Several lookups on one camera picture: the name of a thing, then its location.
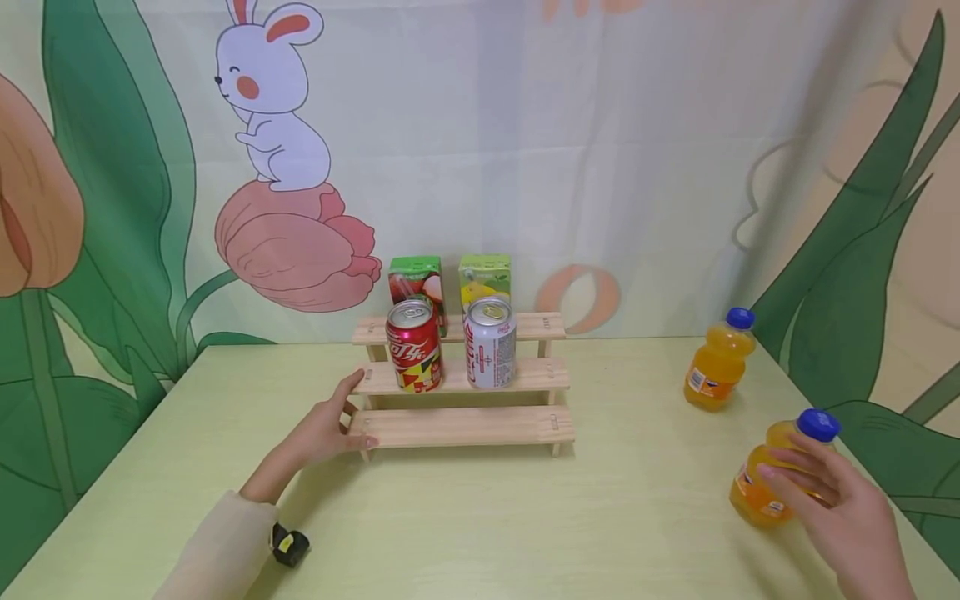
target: wooden step rack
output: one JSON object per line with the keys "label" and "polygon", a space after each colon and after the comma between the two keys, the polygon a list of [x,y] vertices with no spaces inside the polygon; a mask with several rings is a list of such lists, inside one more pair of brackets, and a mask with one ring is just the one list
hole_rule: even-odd
{"label": "wooden step rack", "polygon": [[[450,319],[444,344],[463,343],[464,327],[459,315]],[[396,383],[394,366],[387,354],[386,318],[363,319],[353,332],[353,343],[366,346],[370,363],[353,393],[364,398],[364,409],[353,415],[349,432],[376,437],[378,448],[414,448],[464,445],[552,446],[560,455],[561,444],[573,443],[570,411],[557,405],[557,392],[570,389],[570,375],[563,359],[551,356],[550,343],[566,337],[560,313],[518,313],[516,340],[539,342],[536,358],[517,358],[516,375],[508,388],[477,390],[467,381],[463,360],[444,360],[444,383],[425,394],[406,394]],[[421,408],[378,410],[378,396],[406,395],[428,402],[435,394],[508,394],[543,392],[542,406],[478,406],[470,408]],[[361,452],[365,461],[370,453]]]}

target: light green table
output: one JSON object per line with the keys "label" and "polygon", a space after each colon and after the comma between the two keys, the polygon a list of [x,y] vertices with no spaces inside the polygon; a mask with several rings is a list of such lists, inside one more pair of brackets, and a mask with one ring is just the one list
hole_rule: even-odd
{"label": "light green table", "polygon": [[[729,411],[689,406],[699,343],[555,343],[577,428],[558,459],[546,446],[385,449],[302,475],[282,519],[314,549],[295,571],[268,564],[250,597],[839,598],[799,526],[763,534],[727,502],[747,452],[804,398],[760,350]],[[340,345],[208,349],[3,600],[149,598],[224,490],[365,359]],[[960,598],[902,518],[900,531],[920,597]]]}

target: sleeve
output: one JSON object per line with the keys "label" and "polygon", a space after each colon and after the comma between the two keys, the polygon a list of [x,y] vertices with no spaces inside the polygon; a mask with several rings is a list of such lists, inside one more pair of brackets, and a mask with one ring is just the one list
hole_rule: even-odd
{"label": "sleeve", "polygon": [[276,506],[227,492],[187,542],[154,600],[239,600],[270,558]]}

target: green juice box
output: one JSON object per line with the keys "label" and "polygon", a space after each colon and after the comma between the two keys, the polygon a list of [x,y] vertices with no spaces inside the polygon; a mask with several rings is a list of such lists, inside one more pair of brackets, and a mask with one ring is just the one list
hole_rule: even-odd
{"label": "green juice box", "polygon": [[465,254],[460,259],[460,303],[464,314],[476,300],[486,296],[510,299],[508,254]]}
{"label": "green juice box", "polygon": [[390,297],[394,304],[413,296],[427,296],[437,310],[440,335],[446,335],[444,287],[439,256],[398,256],[390,261]]}

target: plastic bottle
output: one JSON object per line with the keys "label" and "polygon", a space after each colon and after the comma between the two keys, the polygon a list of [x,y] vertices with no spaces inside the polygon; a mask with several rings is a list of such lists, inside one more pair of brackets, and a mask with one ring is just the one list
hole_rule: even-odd
{"label": "plastic bottle", "polygon": [[731,504],[756,527],[777,527],[793,517],[790,508],[777,499],[756,472],[760,463],[796,468],[776,460],[768,451],[772,447],[796,449],[787,437],[791,433],[800,433],[833,449],[833,440],[840,434],[840,422],[830,413],[808,408],[796,420],[782,420],[767,429],[766,444],[754,448],[730,488]]}
{"label": "plastic bottle", "polygon": [[727,405],[747,370],[747,356],[756,349],[750,332],[754,318],[746,308],[731,308],[724,322],[708,329],[707,343],[694,354],[686,372],[684,396],[688,402],[709,411]]}

